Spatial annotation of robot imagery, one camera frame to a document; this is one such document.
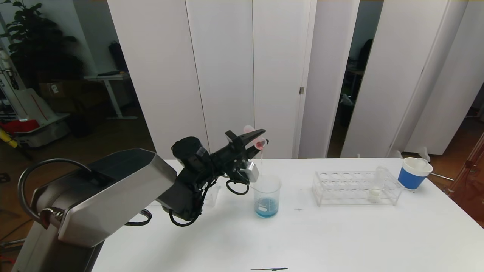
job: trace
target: blue liquid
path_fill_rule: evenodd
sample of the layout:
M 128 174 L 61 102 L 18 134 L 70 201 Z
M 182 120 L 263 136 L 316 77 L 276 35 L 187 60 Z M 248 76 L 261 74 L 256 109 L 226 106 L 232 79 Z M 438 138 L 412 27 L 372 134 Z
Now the blue liquid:
M 254 210 L 261 217 L 271 217 L 279 210 L 279 203 L 274 198 L 259 198 L 254 205 Z

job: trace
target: desk leg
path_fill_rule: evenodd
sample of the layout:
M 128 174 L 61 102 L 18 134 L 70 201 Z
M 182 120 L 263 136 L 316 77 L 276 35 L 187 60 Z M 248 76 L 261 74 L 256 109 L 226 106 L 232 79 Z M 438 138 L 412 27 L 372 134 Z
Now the desk leg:
M 108 117 L 108 119 L 137 119 L 138 117 L 136 116 L 122 115 L 120 106 L 118 105 L 118 101 L 116 101 L 116 96 L 114 96 L 113 88 L 111 87 L 111 83 L 108 79 L 104 80 L 104 85 L 106 86 L 107 93 L 109 94 L 109 98 L 113 104 L 114 110 L 116 111 L 116 117 Z

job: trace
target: black cable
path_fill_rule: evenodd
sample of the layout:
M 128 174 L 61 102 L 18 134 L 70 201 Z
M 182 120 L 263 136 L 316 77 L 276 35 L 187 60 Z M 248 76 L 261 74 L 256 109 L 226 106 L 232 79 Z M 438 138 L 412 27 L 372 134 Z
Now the black cable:
M 229 183 L 238 184 L 238 183 L 242 183 L 242 182 L 235 181 L 235 180 L 229 180 L 229 181 L 227 181 L 227 182 L 225 183 L 225 186 L 227 186 L 227 189 L 228 189 L 229 191 L 233 192 L 233 193 L 234 193 L 234 194 L 236 194 L 236 195 L 243 196 L 243 195 L 245 195 L 245 194 L 247 194 L 247 193 L 249 192 L 249 185 L 247 185 L 247 184 L 245 185 L 245 186 L 247 186 L 247 190 L 245 190 L 245 192 L 243 192 L 243 193 L 239 193 L 239 192 L 235 191 L 234 189 L 232 189 L 232 188 L 231 188 L 231 187 L 228 185 Z
M 210 183 L 209 185 L 207 185 L 207 188 L 205 188 L 205 191 L 203 192 L 203 196 L 202 196 L 202 201 L 201 201 L 201 204 L 200 204 L 200 208 L 198 209 L 198 212 L 195 215 L 195 217 L 190 222 L 188 222 L 188 223 L 179 223 L 179 222 L 175 221 L 175 218 L 173 217 L 173 210 L 170 209 L 168 211 L 168 214 L 170 215 L 171 222 L 173 224 L 175 224 L 176 226 L 179 226 L 179 227 L 187 227 L 187 226 L 193 224 L 197 220 L 198 216 L 202 213 L 203 202 L 205 201 L 205 197 L 207 196 L 207 193 L 209 191 L 209 188 L 212 187 L 212 186 L 214 186 L 216 183 L 217 183 L 217 178 L 215 178 L 212 181 L 212 183 Z
M 18 229 L 20 229 L 21 227 L 23 227 L 25 224 L 27 224 L 28 222 L 32 221 L 33 219 L 29 219 L 23 223 L 21 223 L 20 225 L 18 225 L 16 228 L 14 228 L 11 232 L 9 232 L 7 235 L 3 236 L 2 238 L 0 238 L 0 241 L 2 241 L 3 239 L 9 237 L 12 233 L 16 232 Z
M 139 212 L 139 214 L 144 215 L 147 218 L 147 220 L 142 221 L 142 222 L 128 222 L 124 225 L 125 226 L 134 226 L 134 227 L 144 226 L 144 225 L 148 224 L 151 221 L 151 218 L 153 217 L 151 212 L 147 209 L 143 209 L 142 211 Z
M 30 205 L 27 203 L 27 199 L 25 198 L 25 182 L 27 181 L 27 178 L 29 175 L 37 168 L 44 166 L 46 164 L 51 164 L 51 163 L 70 163 L 73 164 L 89 173 L 92 173 L 92 170 L 89 169 L 87 166 L 85 166 L 82 163 L 69 160 L 69 159 L 62 159 L 62 158 L 57 158 L 57 159 L 48 159 L 45 161 L 41 161 L 39 163 L 36 163 L 29 168 L 25 169 L 25 171 L 20 175 L 20 178 L 18 179 L 18 186 L 17 186 L 17 193 L 18 193 L 18 199 L 20 201 L 20 206 L 22 209 L 29 215 L 33 220 L 35 220 L 37 223 L 41 224 L 44 226 L 40 216 L 32 210 Z

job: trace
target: green leaves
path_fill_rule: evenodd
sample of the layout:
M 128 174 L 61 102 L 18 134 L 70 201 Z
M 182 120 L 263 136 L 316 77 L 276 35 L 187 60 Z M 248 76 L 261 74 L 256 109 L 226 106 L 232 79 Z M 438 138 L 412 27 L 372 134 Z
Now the green leaves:
M 19 0 L 0 0 L 0 3 L 19 8 L 14 21 L 7 25 L 8 33 L 2 37 L 15 40 L 9 46 L 10 58 L 29 88 L 38 88 L 38 72 L 68 78 L 82 75 L 82 61 L 68 53 L 69 43 L 75 43 L 77 39 L 64 36 L 55 22 L 43 17 L 39 11 L 41 3 L 29 7 Z

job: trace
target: white table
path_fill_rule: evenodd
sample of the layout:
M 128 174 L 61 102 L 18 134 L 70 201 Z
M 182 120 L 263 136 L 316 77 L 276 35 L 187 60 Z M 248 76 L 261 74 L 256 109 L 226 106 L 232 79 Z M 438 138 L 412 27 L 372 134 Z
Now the white table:
M 103 82 L 106 86 L 107 93 L 109 94 L 109 99 L 113 104 L 113 108 L 116 111 L 116 117 L 110 117 L 108 119 L 137 119 L 136 116 L 123 116 L 118 101 L 116 100 L 116 96 L 114 95 L 113 88 L 111 87 L 111 80 L 127 80 L 130 79 L 129 73 L 122 73 L 116 75 L 109 75 L 109 76 L 85 76 L 84 79 L 89 81 L 99 81 Z
M 167 160 L 180 170 L 177 161 Z M 189 227 L 176 227 L 156 203 L 143 227 L 109 237 L 94 272 L 482 272 L 484 231 L 429 180 L 404 191 L 396 206 L 317 207 L 315 170 L 372 170 L 398 176 L 402 160 L 264 160 L 264 173 L 282 179 L 279 212 L 256 216 L 253 194 L 220 189 L 215 207 Z

